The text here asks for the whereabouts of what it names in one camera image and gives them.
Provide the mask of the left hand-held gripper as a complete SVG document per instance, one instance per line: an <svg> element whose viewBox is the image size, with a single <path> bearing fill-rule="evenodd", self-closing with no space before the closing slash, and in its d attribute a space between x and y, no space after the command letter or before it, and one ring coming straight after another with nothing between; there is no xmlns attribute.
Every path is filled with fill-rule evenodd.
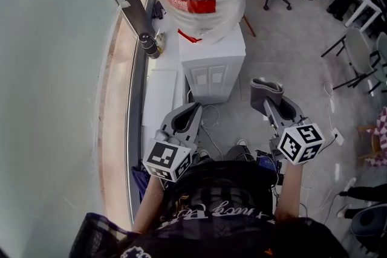
<svg viewBox="0 0 387 258"><path fill-rule="evenodd" d="M151 138L143 157L143 164L151 176L170 182L177 182L182 177L197 150L195 142L202 114L200 103L189 103L165 116L160 129L166 131L170 139L157 141L155 137Z"/></svg>

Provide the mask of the white water dispenser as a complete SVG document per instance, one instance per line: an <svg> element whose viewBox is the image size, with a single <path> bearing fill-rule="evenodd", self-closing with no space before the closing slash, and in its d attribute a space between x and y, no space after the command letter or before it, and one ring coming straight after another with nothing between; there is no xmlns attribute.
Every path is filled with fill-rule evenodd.
<svg viewBox="0 0 387 258"><path fill-rule="evenodd" d="M246 56L239 25L213 44L189 42L178 36L180 61L191 93L202 105L228 101Z"/></svg>

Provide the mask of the white flat board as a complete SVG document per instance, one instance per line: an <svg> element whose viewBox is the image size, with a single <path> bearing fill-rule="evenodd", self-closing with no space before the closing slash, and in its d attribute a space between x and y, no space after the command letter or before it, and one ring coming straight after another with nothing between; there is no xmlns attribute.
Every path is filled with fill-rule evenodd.
<svg viewBox="0 0 387 258"><path fill-rule="evenodd" d="M152 71L146 84L142 125L158 129L164 117L172 110L177 72Z"/></svg>

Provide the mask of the person's black trousers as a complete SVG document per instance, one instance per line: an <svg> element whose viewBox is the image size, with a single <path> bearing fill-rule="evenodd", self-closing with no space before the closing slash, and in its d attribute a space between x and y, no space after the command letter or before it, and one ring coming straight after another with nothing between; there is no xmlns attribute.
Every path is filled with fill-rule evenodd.
<svg viewBox="0 0 387 258"><path fill-rule="evenodd" d="M199 153L196 153L193 156L193 162L192 166L199 165L199 164L205 164L205 163L211 163L217 160L212 159L211 157L207 158L199 158ZM243 146L233 146L229 151L226 153L225 156L223 156L223 159L220 159L220 161L243 161L243 162L254 162L255 159L249 152L247 147Z"/></svg>

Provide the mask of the white charger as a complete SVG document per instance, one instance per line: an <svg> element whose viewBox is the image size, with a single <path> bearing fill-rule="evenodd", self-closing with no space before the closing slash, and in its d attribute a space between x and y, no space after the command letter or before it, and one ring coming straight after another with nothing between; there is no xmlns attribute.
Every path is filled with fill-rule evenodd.
<svg viewBox="0 0 387 258"><path fill-rule="evenodd" d="M344 137L342 134L339 132L339 130L335 127L334 129L331 130L331 135L334 138L334 141L339 145L342 146L344 143Z"/></svg>

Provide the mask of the white windowsill ledge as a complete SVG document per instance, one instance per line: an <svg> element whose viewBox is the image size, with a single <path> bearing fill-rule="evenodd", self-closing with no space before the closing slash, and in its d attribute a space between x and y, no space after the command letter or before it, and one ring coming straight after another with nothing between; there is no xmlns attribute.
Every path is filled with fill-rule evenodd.
<svg viewBox="0 0 387 258"><path fill-rule="evenodd" d="M143 6L150 5L155 0L140 0ZM151 9L145 9L149 15L152 15ZM152 25L156 32L166 33L166 46L163 54L155 60L146 56L145 52L138 41L136 32L132 29L130 21L122 17L121 30L125 30L123 34L124 39L128 39L128 52L130 52L130 76L129 76L129 97L128 97L128 131L133 125L132 131L140 132L142 129L142 115L143 105L146 98L146 84L149 77L155 71L175 71L175 90L172 109L181 106L186 99L183 98L185 94L185 75L183 67L181 66L179 52L178 52L178 37L177 30L173 29L174 25L168 15L164 15L161 20L152 19Z"/></svg>

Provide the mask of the crumpled pale plastic bag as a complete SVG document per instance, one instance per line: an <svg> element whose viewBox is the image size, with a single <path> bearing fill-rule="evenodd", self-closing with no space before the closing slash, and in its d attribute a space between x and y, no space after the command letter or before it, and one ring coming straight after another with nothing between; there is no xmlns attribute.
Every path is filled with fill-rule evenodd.
<svg viewBox="0 0 387 258"><path fill-rule="evenodd" d="M156 41L159 53L162 54L166 44L166 33L158 32L157 35L155 36L155 41Z"/></svg>

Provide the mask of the grey chair with black legs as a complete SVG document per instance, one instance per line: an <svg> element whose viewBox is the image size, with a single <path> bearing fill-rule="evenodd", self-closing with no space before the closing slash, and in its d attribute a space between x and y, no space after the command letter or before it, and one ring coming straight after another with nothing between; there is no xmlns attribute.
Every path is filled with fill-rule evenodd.
<svg viewBox="0 0 387 258"><path fill-rule="evenodd" d="M355 88L361 81L377 72L376 62L373 64L369 62L371 57L376 54L371 52L364 35L358 28L351 27L347 29L346 33L321 55L321 58L325 57L338 45L341 45L341 48L336 56L342 51L346 52L349 66L353 69L355 78L333 87L333 91L343 86Z"/></svg>

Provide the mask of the purple checked cloth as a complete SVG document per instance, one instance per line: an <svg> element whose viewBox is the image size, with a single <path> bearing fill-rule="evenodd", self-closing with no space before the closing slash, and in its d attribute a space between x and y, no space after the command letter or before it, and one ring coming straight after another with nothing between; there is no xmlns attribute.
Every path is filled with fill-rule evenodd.
<svg viewBox="0 0 387 258"><path fill-rule="evenodd" d="M376 127L374 129L367 129L367 133L373 137L379 138L379 146L382 151L381 154L366 159L366 162L373 167L387 166L387 107L384 106L381 113L377 117Z"/></svg>

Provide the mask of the person's black shirt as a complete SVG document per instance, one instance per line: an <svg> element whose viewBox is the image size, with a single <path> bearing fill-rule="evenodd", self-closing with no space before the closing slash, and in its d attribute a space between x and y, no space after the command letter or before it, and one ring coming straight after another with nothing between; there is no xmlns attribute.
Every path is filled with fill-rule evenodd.
<svg viewBox="0 0 387 258"><path fill-rule="evenodd" d="M276 173L256 162L214 161L187 169L164 189L149 231L86 214L69 258L349 258L324 224L277 221Z"/></svg>

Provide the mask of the pale green chair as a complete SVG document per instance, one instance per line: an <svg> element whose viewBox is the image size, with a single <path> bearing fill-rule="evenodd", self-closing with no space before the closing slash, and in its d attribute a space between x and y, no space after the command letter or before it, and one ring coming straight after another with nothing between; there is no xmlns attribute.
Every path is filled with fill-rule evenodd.
<svg viewBox="0 0 387 258"><path fill-rule="evenodd" d="M377 83L368 91L371 94L381 85L387 85L387 34L381 32L376 40L376 49L370 54L370 64Z"/></svg>

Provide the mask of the dark small pouch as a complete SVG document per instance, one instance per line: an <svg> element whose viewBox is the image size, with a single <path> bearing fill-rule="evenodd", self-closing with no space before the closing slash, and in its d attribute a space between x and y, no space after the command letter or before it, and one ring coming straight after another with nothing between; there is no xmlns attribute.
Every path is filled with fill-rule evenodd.
<svg viewBox="0 0 387 258"><path fill-rule="evenodd" d="M152 7L152 18L153 19L163 19L164 16L164 8L159 0L155 2Z"/></svg>

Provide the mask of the pale green roller blind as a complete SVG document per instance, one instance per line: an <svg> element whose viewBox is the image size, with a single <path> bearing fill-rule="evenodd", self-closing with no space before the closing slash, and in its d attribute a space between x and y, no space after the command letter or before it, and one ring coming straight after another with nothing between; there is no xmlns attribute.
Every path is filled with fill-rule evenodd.
<svg viewBox="0 0 387 258"><path fill-rule="evenodd" d="M100 75L115 0L0 0L0 250L67 258L103 212Z"/></svg>

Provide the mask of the dark grey round chair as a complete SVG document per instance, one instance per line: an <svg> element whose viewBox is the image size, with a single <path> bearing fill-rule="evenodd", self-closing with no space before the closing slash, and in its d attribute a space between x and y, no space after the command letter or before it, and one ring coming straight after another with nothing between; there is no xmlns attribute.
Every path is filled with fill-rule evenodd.
<svg viewBox="0 0 387 258"><path fill-rule="evenodd" d="M387 258L387 204L373 205L357 213L350 230L366 253Z"/></svg>

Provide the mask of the dark blue drawstring bag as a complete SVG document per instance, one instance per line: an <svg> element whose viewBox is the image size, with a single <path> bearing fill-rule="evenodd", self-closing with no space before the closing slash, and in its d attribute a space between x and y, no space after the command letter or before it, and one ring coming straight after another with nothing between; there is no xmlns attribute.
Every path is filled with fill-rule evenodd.
<svg viewBox="0 0 387 258"><path fill-rule="evenodd" d="M131 176L133 177L134 182L138 188L140 201L142 201L145 196L146 189L149 185L151 175L148 173L145 166L141 163L140 165L131 167Z"/></svg>

